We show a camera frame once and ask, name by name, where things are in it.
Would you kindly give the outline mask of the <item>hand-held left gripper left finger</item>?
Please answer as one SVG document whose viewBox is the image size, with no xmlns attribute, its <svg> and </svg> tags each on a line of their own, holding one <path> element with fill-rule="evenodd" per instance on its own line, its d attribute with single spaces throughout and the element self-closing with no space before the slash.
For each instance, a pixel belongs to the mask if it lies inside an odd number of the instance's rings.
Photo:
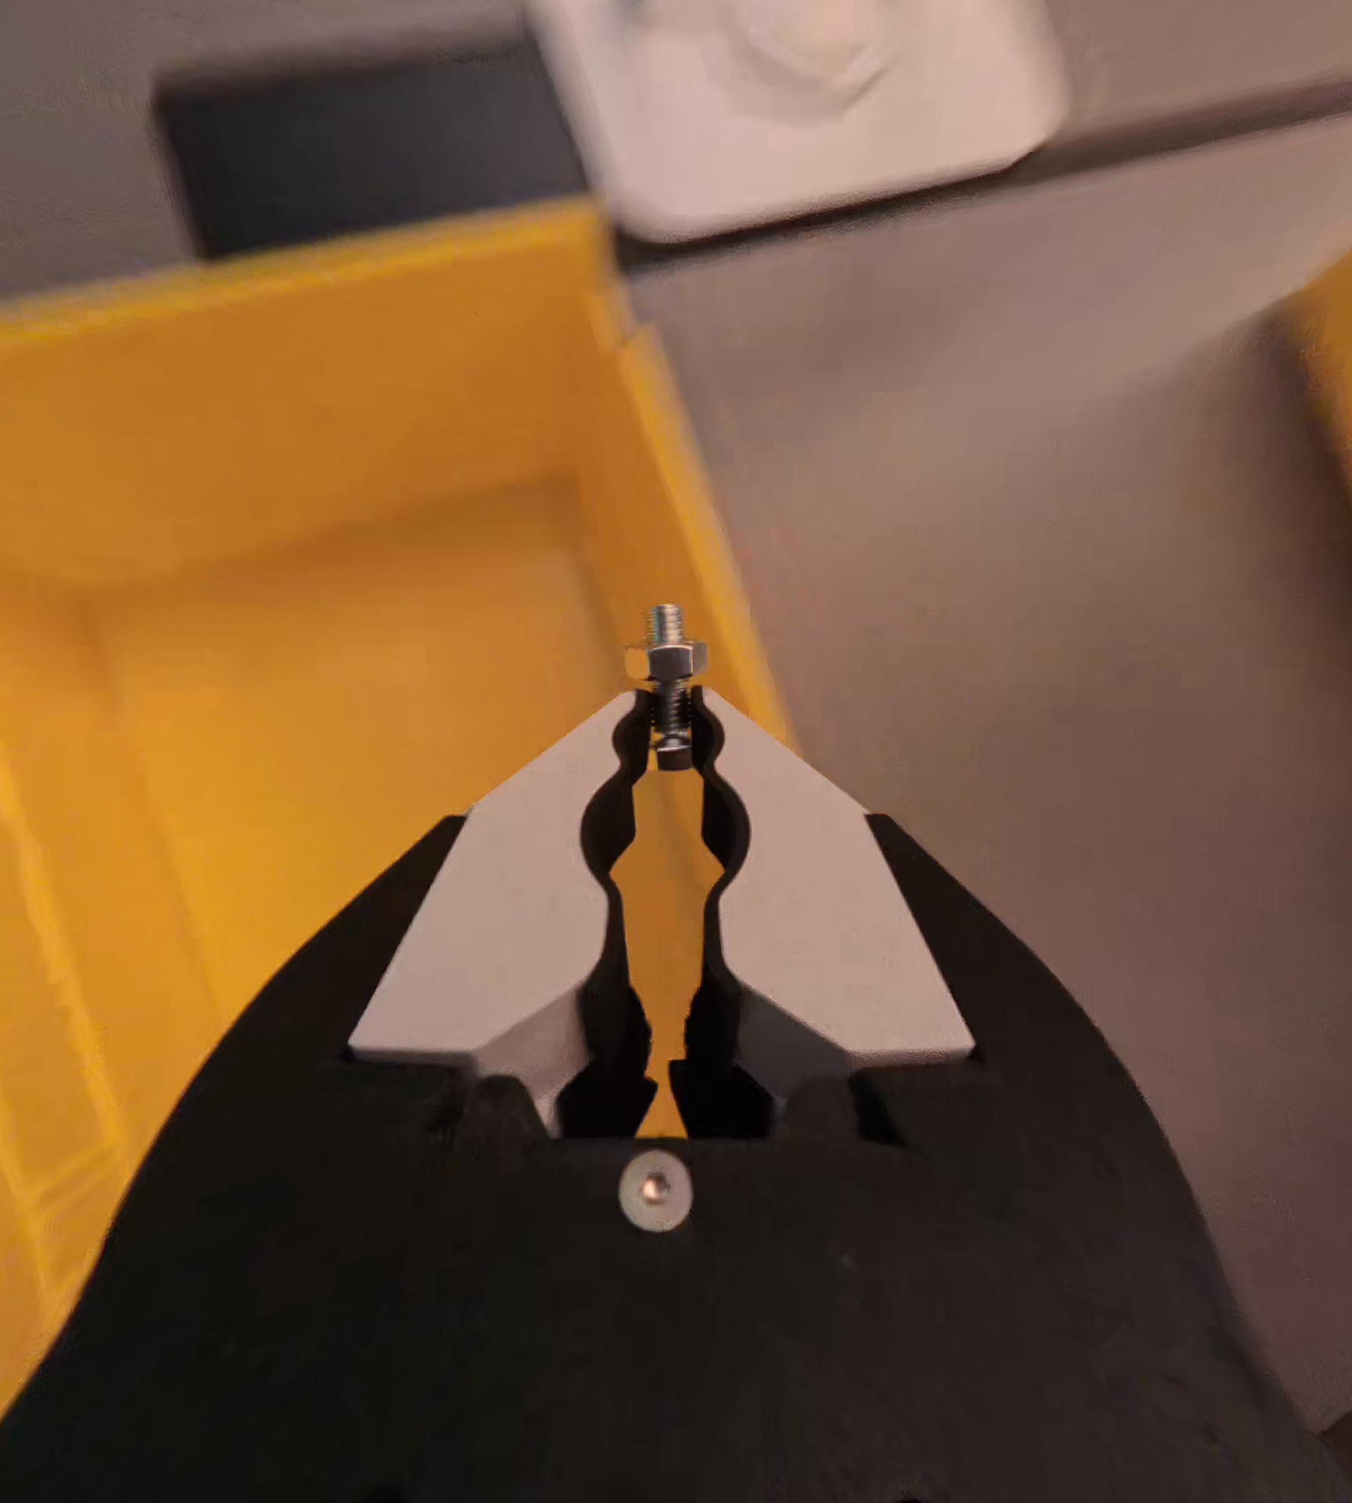
<svg viewBox="0 0 1352 1503">
<path fill-rule="evenodd" d="M 520 1078 L 563 1136 L 563 1088 L 594 1063 L 581 989 L 609 947 L 612 893 L 584 849 L 584 816 L 625 761 L 617 692 L 462 818 L 452 849 L 386 962 L 347 1052 L 468 1078 Z"/>
</svg>

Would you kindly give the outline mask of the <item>white stand base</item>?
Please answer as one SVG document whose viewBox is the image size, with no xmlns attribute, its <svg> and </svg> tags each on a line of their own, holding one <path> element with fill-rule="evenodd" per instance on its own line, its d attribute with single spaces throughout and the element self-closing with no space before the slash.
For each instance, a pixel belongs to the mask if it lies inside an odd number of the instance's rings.
<svg viewBox="0 0 1352 1503">
<path fill-rule="evenodd" d="M 1046 4 L 527 4 L 612 222 L 684 244 L 998 174 L 1068 112 Z"/>
</svg>

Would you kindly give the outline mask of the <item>silver hex bolt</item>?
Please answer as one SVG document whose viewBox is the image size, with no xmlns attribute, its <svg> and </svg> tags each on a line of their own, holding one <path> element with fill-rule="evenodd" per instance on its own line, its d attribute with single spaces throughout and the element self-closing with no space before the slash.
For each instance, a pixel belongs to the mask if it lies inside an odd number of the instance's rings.
<svg viewBox="0 0 1352 1503">
<path fill-rule="evenodd" d="M 687 616 L 680 604 L 654 604 L 645 643 L 680 643 L 687 634 Z M 695 707 L 690 683 L 656 683 L 654 692 L 654 752 L 664 773 L 695 769 Z"/>
</svg>

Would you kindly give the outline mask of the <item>black flat pad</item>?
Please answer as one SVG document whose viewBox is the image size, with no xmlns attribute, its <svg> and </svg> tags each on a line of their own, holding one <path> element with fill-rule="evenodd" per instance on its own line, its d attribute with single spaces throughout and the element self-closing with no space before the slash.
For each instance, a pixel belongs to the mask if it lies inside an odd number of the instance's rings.
<svg viewBox="0 0 1352 1503">
<path fill-rule="evenodd" d="M 581 197 L 532 36 L 168 76 L 153 127 L 200 258 Z"/>
</svg>

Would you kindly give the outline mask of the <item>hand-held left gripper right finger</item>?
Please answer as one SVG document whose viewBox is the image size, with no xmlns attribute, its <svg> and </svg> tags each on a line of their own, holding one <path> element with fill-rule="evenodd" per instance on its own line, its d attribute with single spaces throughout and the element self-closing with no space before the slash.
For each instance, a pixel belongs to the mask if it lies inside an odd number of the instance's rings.
<svg viewBox="0 0 1352 1503">
<path fill-rule="evenodd" d="M 823 1078 L 972 1054 L 872 813 L 714 691 L 695 692 L 700 987 L 670 1063 L 687 1136 L 767 1136 Z"/>
</svg>

